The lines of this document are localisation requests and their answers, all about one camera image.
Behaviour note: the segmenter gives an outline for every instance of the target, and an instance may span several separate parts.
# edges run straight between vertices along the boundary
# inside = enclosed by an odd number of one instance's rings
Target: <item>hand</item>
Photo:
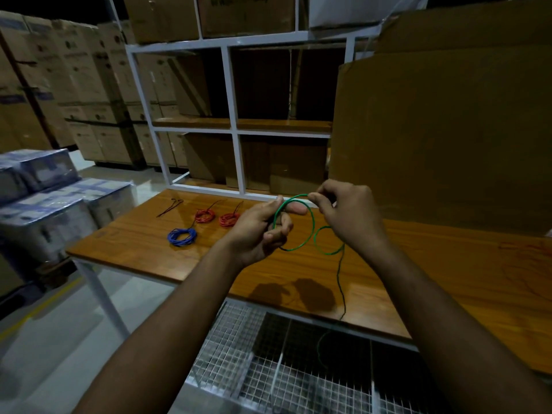
[[[270,256],[274,250],[283,246],[293,229],[289,214],[305,215],[307,208],[297,202],[287,205],[286,212],[278,216],[276,228],[268,226],[268,220],[284,202],[282,196],[276,200],[258,204],[246,210],[236,222],[234,228],[224,236],[224,241],[243,266],[249,266]]]
[[[335,234],[357,253],[389,246],[389,237],[368,186],[326,180],[308,199],[319,207]]]

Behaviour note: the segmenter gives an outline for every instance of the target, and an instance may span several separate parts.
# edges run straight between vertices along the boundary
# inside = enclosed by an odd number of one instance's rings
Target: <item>red wire coil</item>
[[[199,209],[194,217],[197,223],[211,222],[214,218],[215,213],[211,209]]]
[[[233,227],[236,222],[239,219],[240,214],[224,214],[220,218],[218,218],[218,222],[220,223],[220,226],[223,228],[231,228]]]

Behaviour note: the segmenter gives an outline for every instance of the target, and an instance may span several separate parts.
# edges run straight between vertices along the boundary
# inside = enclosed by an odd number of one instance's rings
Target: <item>yellow floor line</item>
[[[38,313],[44,311],[46,308],[48,308],[50,305],[52,305],[55,301],[57,301],[59,298],[64,296],[67,292],[69,292],[71,289],[73,289],[75,286],[79,285],[80,282],[82,282],[82,278],[78,278],[73,280],[71,283],[68,283],[65,285],[62,289],[60,289],[57,293],[46,299],[44,302],[42,302],[40,305],[37,305],[36,308],[33,308],[27,315],[25,315],[21,320],[16,322],[14,325],[6,328],[4,331],[0,333],[0,342],[5,340],[6,338],[10,337],[11,335],[17,333],[17,331],[23,327],[24,323],[36,316]]]

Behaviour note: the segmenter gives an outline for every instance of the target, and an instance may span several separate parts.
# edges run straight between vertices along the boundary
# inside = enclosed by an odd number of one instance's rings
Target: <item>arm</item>
[[[189,276],[109,359],[73,413],[168,412],[234,279],[268,257],[293,228],[288,214],[267,232],[283,198],[256,205],[201,259]],[[304,214],[300,204],[286,210]]]
[[[459,412],[552,412],[546,386],[390,242],[368,187],[327,180],[308,198],[381,278],[436,382]]]

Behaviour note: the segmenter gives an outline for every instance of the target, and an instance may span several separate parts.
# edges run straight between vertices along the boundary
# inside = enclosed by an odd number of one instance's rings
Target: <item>forearm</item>
[[[76,413],[166,413],[241,270],[219,241],[170,297],[122,344]]]
[[[361,255],[459,412],[551,412],[544,384],[398,247],[364,248]]]

